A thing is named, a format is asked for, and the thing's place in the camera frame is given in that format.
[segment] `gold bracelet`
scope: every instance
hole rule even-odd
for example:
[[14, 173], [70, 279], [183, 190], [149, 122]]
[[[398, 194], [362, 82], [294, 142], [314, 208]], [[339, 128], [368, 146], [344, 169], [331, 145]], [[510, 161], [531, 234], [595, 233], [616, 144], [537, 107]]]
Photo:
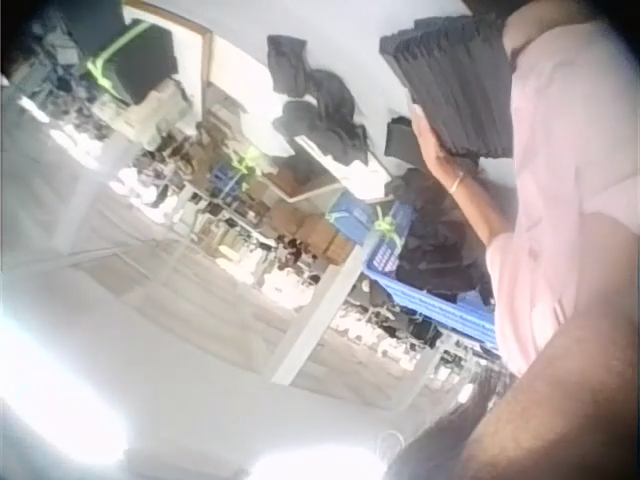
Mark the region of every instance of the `gold bracelet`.
[[458, 178], [456, 178], [456, 181], [453, 182], [453, 185], [451, 185], [451, 188], [449, 189], [449, 194], [453, 195], [454, 193], [456, 193], [456, 190], [458, 189], [458, 187], [460, 186], [460, 183], [462, 183], [462, 180], [465, 177], [465, 173], [460, 170], [460, 172], [458, 172]]

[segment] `pink clothing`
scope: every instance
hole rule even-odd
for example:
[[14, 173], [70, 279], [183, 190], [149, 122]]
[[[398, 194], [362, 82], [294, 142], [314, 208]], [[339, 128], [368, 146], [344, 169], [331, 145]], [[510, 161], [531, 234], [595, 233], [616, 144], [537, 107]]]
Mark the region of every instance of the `pink clothing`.
[[581, 262], [606, 262], [606, 252], [579, 258], [581, 215], [605, 213], [640, 234], [638, 81], [624, 47], [597, 23], [556, 28], [518, 59], [518, 218], [487, 249], [498, 345], [517, 375], [572, 314]]

